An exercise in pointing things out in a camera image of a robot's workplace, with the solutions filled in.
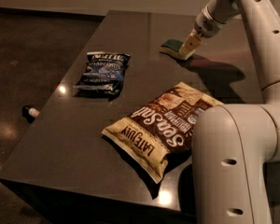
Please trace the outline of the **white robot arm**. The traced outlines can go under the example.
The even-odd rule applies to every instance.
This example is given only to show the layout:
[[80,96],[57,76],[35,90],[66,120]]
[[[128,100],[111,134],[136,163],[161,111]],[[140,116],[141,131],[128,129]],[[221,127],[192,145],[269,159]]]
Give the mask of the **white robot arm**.
[[280,17],[270,0],[211,0],[182,52],[240,15],[263,102],[221,105],[194,127],[192,168],[198,224],[272,224],[263,165],[280,161]]

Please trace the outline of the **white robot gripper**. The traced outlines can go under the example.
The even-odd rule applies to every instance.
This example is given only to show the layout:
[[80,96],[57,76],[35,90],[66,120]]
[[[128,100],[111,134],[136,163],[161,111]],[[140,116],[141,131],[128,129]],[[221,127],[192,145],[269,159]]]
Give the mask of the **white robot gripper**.
[[182,44],[179,53],[190,56],[202,44],[203,38],[211,38],[224,28],[225,24],[216,21],[208,11],[208,7],[202,9],[194,22],[192,30]]

